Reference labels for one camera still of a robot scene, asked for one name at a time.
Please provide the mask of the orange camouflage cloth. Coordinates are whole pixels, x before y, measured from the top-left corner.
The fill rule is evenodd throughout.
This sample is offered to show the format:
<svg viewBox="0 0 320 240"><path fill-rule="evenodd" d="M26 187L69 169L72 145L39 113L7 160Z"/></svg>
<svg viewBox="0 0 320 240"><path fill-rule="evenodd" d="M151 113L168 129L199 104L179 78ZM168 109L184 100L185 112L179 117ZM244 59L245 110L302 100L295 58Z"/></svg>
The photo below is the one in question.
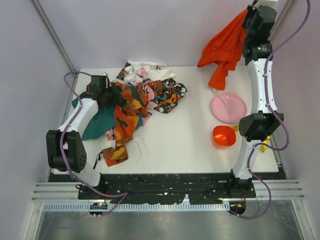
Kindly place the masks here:
<svg viewBox="0 0 320 240"><path fill-rule="evenodd" d="M134 132L139 128L137 126L139 117L148 115L145 108L148 96L139 86L116 87L120 102L113 107L115 127L104 134L109 141L114 141L114 147L104 148L98 155L109 167L123 163L129 158L126 144L133 140Z"/></svg>

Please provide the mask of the plain orange cloth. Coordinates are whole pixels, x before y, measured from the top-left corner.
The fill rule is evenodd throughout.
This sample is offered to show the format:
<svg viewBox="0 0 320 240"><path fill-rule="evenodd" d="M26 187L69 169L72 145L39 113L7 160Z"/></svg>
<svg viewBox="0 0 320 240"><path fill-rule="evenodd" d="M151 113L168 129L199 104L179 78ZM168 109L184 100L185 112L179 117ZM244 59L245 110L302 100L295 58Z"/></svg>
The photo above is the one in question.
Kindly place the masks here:
<svg viewBox="0 0 320 240"><path fill-rule="evenodd" d="M223 91L230 71L236 69L242 57L246 30L242 27L248 10L239 13L227 26L217 33L203 48L197 67L216 64L217 68L208 82L212 89Z"/></svg>

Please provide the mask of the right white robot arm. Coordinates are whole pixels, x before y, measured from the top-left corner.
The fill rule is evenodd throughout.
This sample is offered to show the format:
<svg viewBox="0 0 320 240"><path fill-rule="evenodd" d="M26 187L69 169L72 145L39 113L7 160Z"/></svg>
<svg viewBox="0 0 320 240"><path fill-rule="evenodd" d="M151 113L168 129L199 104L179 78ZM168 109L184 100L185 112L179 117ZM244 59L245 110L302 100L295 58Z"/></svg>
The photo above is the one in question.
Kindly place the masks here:
<svg viewBox="0 0 320 240"><path fill-rule="evenodd" d="M264 143L284 120L278 113L272 88L272 44L269 40L277 12L274 0L255 0L247 7L242 23L245 37L242 56L251 82L251 113L239 122L242 137L240 151L231 169L226 191L233 198L255 197L252 166L258 154L257 147Z"/></svg>

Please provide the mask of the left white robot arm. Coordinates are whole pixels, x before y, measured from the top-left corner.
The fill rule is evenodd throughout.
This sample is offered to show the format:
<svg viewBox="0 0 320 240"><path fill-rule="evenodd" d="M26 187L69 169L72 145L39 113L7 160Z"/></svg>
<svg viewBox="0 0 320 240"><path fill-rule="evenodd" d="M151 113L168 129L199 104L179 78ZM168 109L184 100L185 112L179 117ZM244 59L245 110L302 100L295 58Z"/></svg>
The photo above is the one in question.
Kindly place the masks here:
<svg viewBox="0 0 320 240"><path fill-rule="evenodd" d="M102 109L115 107L120 101L120 94L107 74L91 75L82 71L78 74L89 76L90 82L81 94L71 90L77 99L75 109L57 130L46 133L48 165L68 173L82 184L98 187L102 184L102 177L87 163L82 137L94 115Z"/></svg>

